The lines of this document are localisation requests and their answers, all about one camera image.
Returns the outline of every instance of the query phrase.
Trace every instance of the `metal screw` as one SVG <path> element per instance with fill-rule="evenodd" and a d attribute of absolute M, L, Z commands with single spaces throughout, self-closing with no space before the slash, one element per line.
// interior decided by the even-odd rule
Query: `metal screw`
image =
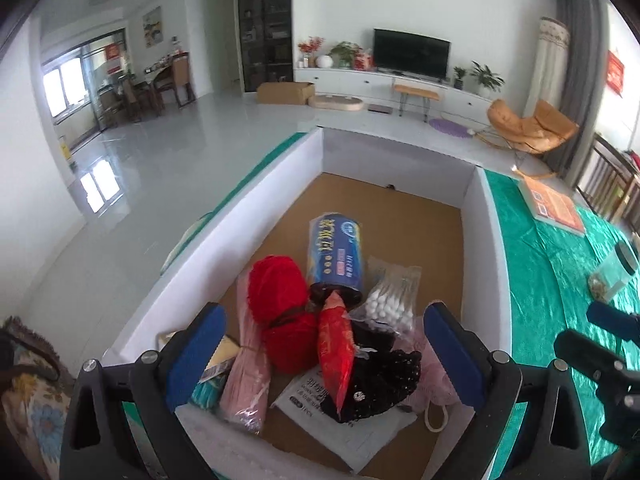
<path fill-rule="evenodd" d="M 502 350 L 496 350 L 491 354 L 491 356 L 494 358 L 495 362 L 500 363 L 501 365 L 507 364 L 510 359 L 509 354 L 507 354 L 507 352 L 503 352 Z"/>
<path fill-rule="evenodd" d="M 147 350 L 145 353 L 141 355 L 140 360 L 145 365 L 153 364 L 156 361 L 158 361 L 158 352 L 156 352 L 155 350 Z"/>
<path fill-rule="evenodd" d="M 562 359 L 555 359 L 554 360 L 554 367 L 559 372 L 565 372 L 569 368 L 567 363 L 565 363 Z"/>
<path fill-rule="evenodd" d="M 96 367 L 97 364 L 98 364 L 98 361 L 96 361 L 95 359 L 88 359 L 82 365 L 82 370 L 84 370 L 85 372 L 90 372 Z"/>

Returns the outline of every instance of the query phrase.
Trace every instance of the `cardboard box on floor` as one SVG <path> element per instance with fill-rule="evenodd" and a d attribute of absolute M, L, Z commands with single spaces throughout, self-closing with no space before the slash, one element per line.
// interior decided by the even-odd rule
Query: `cardboard box on floor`
<path fill-rule="evenodd" d="M 262 105 L 306 105 L 315 94 L 313 83 L 262 83 L 258 86 L 257 99 Z"/>
<path fill-rule="evenodd" d="M 389 184 L 398 191 L 385 189 Z M 235 301 L 228 291 L 238 274 L 269 253 L 289 254 L 304 269 L 308 222 L 332 210 L 361 222 L 365 258 L 373 254 L 422 267 L 420 308 L 443 300 L 487 348 L 511 351 L 506 258 L 484 171 L 405 142 L 315 128 L 284 140 L 201 231 L 196 224 L 184 235 L 175 261 L 104 353 L 102 364 L 135 361 L 156 346 L 158 335 L 184 328 L 209 301 L 228 308 L 230 334 L 237 336 Z M 271 399 L 289 379 L 273 378 Z M 262 438 L 193 405 L 180 406 L 175 414 L 209 466 L 230 478 L 351 478 L 337 456 L 277 410 L 269 412 Z M 437 439 L 416 422 L 361 474 L 431 478 L 472 416 L 472 408 L 452 406 Z"/>
<path fill-rule="evenodd" d="M 286 254 L 306 274 L 309 222 L 325 212 L 340 212 L 358 221 L 362 229 L 362 255 L 372 255 L 402 266 L 421 266 L 417 306 L 422 313 L 429 302 L 442 300 L 460 318 L 463 278 L 460 209 L 433 200 L 366 184 L 350 178 L 322 174 L 296 200 L 263 244 L 250 265 L 268 254 Z M 238 338 L 236 286 L 220 300 L 227 314 L 228 334 Z M 269 404 L 292 376 L 274 374 Z M 434 423 L 441 410 L 433 410 Z M 260 436 L 283 451 L 348 472 L 347 465 L 296 425 L 278 408 L 270 408 Z M 361 471 L 382 480 L 420 479 L 437 435 L 421 416 L 402 430 Z"/>

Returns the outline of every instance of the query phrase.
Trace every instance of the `red banner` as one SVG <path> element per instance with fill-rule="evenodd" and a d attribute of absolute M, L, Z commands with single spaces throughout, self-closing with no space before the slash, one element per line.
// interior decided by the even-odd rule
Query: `red banner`
<path fill-rule="evenodd" d="M 625 66 L 613 52 L 609 52 L 609 65 L 607 67 L 607 85 L 616 94 L 622 94 L 625 82 Z"/>
<path fill-rule="evenodd" d="M 107 58 L 107 74 L 113 74 L 120 71 L 120 47 L 117 43 L 108 44 L 104 48 Z"/>

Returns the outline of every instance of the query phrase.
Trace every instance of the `purple mat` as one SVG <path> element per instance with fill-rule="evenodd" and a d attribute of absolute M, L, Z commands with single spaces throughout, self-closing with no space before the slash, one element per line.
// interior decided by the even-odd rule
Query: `purple mat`
<path fill-rule="evenodd" d="M 429 124 L 443 134 L 454 137 L 461 137 L 462 139 L 468 139 L 469 137 L 471 137 L 466 132 L 468 130 L 466 126 L 455 123 L 453 121 L 447 121 L 446 119 L 432 119 L 429 121 Z"/>

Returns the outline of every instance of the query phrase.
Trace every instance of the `red yarn ball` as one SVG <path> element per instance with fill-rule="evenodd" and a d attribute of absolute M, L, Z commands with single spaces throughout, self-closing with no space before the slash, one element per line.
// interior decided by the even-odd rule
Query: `red yarn ball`
<path fill-rule="evenodd" d="M 318 317 L 305 312 L 308 287 L 288 256 L 267 256 L 249 274 L 248 305 L 277 370 L 298 374 L 318 363 Z"/>

